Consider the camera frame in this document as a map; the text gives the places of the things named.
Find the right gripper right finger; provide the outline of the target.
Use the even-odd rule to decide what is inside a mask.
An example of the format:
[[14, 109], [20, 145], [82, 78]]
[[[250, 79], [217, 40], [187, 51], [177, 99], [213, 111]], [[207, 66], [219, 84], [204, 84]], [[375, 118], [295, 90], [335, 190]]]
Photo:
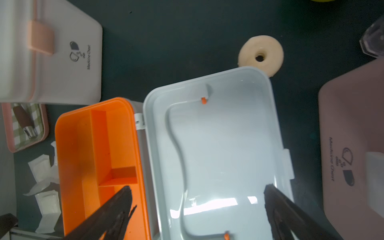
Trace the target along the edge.
[[265, 208], [275, 240], [335, 240], [309, 215], [294, 204], [274, 185], [264, 190]]

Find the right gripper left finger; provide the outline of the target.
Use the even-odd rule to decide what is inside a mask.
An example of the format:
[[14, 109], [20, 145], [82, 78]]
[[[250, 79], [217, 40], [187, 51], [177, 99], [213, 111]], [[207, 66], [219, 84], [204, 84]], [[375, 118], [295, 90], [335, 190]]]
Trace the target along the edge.
[[123, 240], [137, 208], [132, 204], [132, 190], [129, 186], [125, 186], [64, 239]]

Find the orange kit tray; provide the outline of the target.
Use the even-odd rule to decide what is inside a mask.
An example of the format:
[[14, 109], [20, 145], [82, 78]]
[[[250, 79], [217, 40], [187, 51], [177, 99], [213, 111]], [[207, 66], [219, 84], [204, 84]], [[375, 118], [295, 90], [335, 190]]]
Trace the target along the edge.
[[64, 234], [68, 235], [123, 187], [135, 212], [125, 239], [151, 240], [158, 233], [150, 202], [151, 169], [143, 104], [113, 98], [62, 114], [55, 126]]

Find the white gauze packet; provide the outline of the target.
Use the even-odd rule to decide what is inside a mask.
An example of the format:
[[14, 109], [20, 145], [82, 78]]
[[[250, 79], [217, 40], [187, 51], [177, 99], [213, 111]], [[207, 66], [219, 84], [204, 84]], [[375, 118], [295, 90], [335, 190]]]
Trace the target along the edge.
[[36, 229], [37, 234], [50, 234], [55, 231], [55, 226], [61, 215], [59, 193], [55, 190], [38, 193], [35, 195], [42, 219]]
[[28, 162], [28, 165], [37, 183], [51, 176], [51, 162], [48, 155], [41, 155]]
[[40, 192], [42, 192], [44, 189], [50, 186], [51, 183], [59, 184], [59, 166], [58, 166], [58, 156], [57, 156], [57, 145], [56, 142], [52, 142], [51, 146], [54, 148], [54, 163], [51, 165], [51, 176], [42, 182], [39, 182], [30, 189], [30, 191], [26, 194], [23, 194], [24, 196], [32, 196], [36, 195]]

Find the blue orange first aid kit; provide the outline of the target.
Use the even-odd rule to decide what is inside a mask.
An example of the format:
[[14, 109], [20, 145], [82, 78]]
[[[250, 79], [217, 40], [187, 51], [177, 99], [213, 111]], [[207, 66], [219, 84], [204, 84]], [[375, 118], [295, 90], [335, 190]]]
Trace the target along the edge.
[[146, 134], [156, 240], [271, 240], [264, 191], [293, 198], [269, 77], [236, 68], [152, 90], [137, 129]]

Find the pink first aid kit box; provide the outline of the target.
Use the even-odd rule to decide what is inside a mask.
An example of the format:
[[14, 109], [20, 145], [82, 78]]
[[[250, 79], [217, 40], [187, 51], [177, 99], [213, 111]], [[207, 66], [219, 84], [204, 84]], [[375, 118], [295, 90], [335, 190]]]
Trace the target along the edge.
[[345, 240], [384, 237], [384, 60], [319, 91], [324, 212]]

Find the white peach first aid kit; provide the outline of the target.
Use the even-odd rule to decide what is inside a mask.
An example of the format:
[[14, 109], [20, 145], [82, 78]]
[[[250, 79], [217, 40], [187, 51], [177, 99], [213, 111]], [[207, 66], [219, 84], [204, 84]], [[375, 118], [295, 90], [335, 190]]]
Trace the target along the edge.
[[68, 1], [1, 1], [1, 102], [101, 99], [103, 28]]

